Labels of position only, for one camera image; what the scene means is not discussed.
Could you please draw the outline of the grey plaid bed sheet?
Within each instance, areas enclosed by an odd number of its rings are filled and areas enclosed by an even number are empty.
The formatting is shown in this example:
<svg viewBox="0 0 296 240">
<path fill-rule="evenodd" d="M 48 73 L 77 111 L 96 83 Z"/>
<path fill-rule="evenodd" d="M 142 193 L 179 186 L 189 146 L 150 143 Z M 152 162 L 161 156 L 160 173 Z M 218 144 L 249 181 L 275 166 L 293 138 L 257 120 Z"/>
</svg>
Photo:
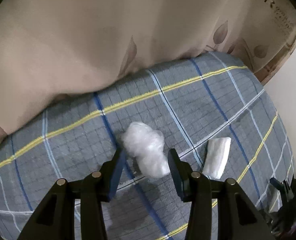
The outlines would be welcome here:
<svg viewBox="0 0 296 240">
<path fill-rule="evenodd" d="M 154 130 L 202 170 L 210 139 L 231 139 L 223 179 L 259 209 L 281 198 L 269 180 L 292 180 L 293 154 L 277 109 L 253 73 L 224 53 L 156 65 L 100 92 L 52 105 L 0 145 L 0 236 L 17 239 L 52 185 L 85 178 L 109 161 L 129 126 Z"/>
</svg>

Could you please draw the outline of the white plastic bag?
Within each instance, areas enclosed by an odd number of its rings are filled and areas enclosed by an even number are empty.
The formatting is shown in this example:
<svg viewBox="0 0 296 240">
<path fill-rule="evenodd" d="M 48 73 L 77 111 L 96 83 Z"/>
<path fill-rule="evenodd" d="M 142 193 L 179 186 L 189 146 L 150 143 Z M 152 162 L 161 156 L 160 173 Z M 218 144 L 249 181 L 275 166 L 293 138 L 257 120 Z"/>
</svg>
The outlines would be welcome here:
<svg viewBox="0 0 296 240">
<path fill-rule="evenodd" d="M 162 132 L 143 122 L 132 122 L 121 140 L 126 152 L 136 160 L 142 175 L 158 179 L 170 174 Z"/>
</svg>

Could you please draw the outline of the small white folded cloth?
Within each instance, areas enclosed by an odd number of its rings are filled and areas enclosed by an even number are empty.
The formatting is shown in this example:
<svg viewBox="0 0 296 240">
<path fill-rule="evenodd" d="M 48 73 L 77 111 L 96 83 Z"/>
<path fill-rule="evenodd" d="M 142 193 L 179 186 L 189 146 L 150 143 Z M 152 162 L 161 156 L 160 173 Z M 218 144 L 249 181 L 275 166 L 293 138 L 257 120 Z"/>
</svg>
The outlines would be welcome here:
<svg viewBox="0 0 296 240">
<path fill-rule="evenodd" d="M 214 138 L 207 142 L 207 154 L 202 173 L 214 180 L 221 179 L 228 162 L 231 138 Z"/>
</svg>

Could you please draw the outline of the beige leaf print curtain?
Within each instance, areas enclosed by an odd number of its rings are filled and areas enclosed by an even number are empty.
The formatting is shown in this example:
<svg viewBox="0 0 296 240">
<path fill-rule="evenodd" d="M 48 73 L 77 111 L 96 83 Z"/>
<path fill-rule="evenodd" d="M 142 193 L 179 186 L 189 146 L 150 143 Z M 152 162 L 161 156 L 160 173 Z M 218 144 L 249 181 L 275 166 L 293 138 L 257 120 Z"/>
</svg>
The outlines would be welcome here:
<svg viewBox="0 0 296 240">
<path fill-rule="evenodd" d="M 218 50 L 254 72 L 296 43 L 290 0 L 0 0 L 0 143 L 51 102 Z"/>
</svg>

